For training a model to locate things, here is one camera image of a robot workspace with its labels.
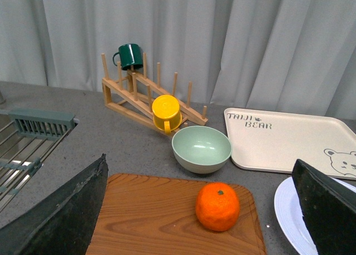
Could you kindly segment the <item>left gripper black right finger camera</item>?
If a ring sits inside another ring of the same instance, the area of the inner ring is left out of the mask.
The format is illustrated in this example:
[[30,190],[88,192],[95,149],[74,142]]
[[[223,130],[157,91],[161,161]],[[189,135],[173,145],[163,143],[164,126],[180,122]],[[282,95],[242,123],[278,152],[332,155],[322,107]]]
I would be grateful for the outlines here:
[[318,254],[355,254],[355,192],[301,159],[292,179]]

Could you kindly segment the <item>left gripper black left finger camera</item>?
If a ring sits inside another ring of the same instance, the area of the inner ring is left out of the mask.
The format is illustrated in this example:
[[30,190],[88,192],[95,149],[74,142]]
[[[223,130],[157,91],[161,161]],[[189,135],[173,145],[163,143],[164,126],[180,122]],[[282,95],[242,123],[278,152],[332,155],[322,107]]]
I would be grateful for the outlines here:
[[103,154],[1,228],[1,254],[85,254],[102,207],[107,178]]

